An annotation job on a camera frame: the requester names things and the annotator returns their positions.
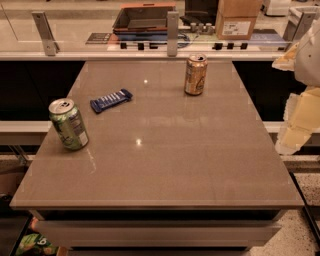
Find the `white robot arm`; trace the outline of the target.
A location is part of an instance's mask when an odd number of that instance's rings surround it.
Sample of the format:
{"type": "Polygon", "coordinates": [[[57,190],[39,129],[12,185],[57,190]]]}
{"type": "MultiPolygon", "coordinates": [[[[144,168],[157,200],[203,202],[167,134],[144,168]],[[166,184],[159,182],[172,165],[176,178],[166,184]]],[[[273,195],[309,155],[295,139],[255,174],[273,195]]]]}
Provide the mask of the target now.
{"type": "Polygon", "coordinates": [[[300,41],[272,67],[293,71],[295,79],[306,86],[301,94],[289,95],[275,144],[279,154],[292,155],[320,128],[320,20],[313,21],[300,41]]]}

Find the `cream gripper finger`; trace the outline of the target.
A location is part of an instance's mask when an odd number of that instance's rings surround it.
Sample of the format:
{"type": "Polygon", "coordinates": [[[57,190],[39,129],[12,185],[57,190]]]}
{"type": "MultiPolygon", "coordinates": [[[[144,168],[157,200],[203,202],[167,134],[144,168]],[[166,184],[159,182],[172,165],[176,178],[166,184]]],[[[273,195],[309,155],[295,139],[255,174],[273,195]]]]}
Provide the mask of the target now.
{"type": "Polygon", "coordinates": [[[320,88],[307,87],[300,95],[291,93],[283,119],[275,149],[281,155],[292,155],[320,128],[320,88]]]}
{"type": "Polygon", "coordinates": [[[295,69],[295,59],[298,46],[299,43],[295,43],[291,46],[283,56],[277,58],[272,63],[272,67],[281,71],[293,71],[295,69]]]}

